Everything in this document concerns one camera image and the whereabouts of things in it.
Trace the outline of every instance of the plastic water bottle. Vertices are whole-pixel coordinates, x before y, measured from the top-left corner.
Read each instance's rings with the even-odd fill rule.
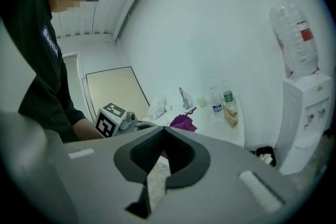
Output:
[[[210,89],[210,103],[212,109],[215,113],[222,111],[222,101],[221,95],[216,91],[214,86],[209,87]]]
[[[233,98],[232,91],[226,80],[223,80],[223,97],[224,97],[224,106],[230,114],[237,112],[236,102]]]
[[[318,70],[315,39],[302,10],[291,0],[282,0],[271,8],[269,17],[291,74],[307,76]]]

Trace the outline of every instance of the water cooler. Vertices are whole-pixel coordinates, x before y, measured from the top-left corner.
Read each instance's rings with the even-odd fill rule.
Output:
[[[276,147],[279,171],[300,172],[313,155],[330,112],[332,78],[315,73],[300,79],[286,78],[284,116]]]

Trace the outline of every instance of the person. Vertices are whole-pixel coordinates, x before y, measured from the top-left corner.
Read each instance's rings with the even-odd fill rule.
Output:
[[[3,18],[13,42],[36,72],[19,113],[56,131],[64,143],[100,138],[94,124],[74,108],[66,65],[51,25],[51,12],[78,7],[83,1],[97,0],[17,0],[11,16]]]

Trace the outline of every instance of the shirt logo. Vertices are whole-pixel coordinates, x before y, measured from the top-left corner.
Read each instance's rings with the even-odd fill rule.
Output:
[[[44,37],[45,41],[49,44],[51,50],[56,55],[56,57],[58,57],[58,46],[51,40],[46,26],[42,28],[42,36]]]

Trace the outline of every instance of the black t-shirt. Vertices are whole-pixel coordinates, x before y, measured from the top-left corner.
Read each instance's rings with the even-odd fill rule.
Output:
[[[67,69],[51,25],[48,0],[18,0],[4,23],[18,50],[36,72],[19,113],[59,133],[63,142],[77,141],[72,126],[84,115],[71,101]]]

